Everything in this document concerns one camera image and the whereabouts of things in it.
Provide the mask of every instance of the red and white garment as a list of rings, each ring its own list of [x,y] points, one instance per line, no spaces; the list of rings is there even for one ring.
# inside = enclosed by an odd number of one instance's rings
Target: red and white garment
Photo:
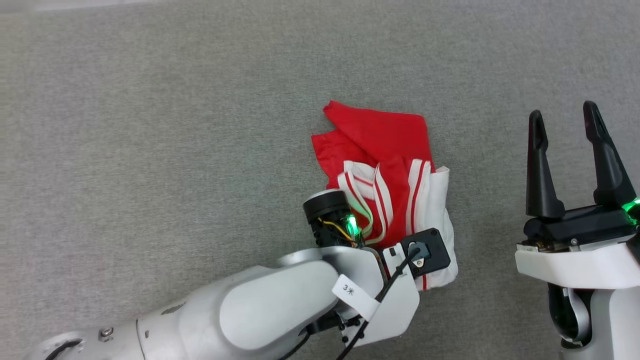
[[[453,281],[458,265],[445,209],[449,169],[432,166],[424,118],[335,101],[324,112],[337,129],[312,137],[316,157],[329,176],[327,188],[347,194],[365,244],[384,249],[435,227],[451,264],[416,279],[416,287],[426,290]]]

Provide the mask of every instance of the gray table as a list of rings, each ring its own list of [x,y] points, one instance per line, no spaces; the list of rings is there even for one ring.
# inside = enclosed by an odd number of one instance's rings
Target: gray table
[[[516,272],[529,112],[568,208],[592,203],[594,100],[640,190],[640,6],[208,1],[3,15],[2,357],[134,318],[313,245],[322,107],[420,113],[451,168],[457,280],[353,359],[548,359],[545,284]],[[298,359],[330,359],[335,332]]]

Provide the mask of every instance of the red fabric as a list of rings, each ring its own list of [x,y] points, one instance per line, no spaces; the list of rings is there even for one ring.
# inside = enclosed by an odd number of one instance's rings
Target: red fabric
[[[407,179],[411,161],[432,161],[424,117],[350,108],[336,101],[330,101],[324,107],[324,114],[336,130],[314,135],[311,140],[318,163],[329,177],[327,188],[338,188],[337,176],[343,173],[346,160],[378,167],[392,199],[393,221],[385,223],[385,237],[376,247],[395,245],[406,236],[405,214],[410,193]],[[431,166],[431,171],[435,171],[435,166]],[[386,219],[381,216],[384,214],[378,214],[375,201],[366,199],[366,202],[374,216],[370,236],[374,238],[380,235],[381,222]],[[362,224],[362,217],[357,214],[356,217]]]

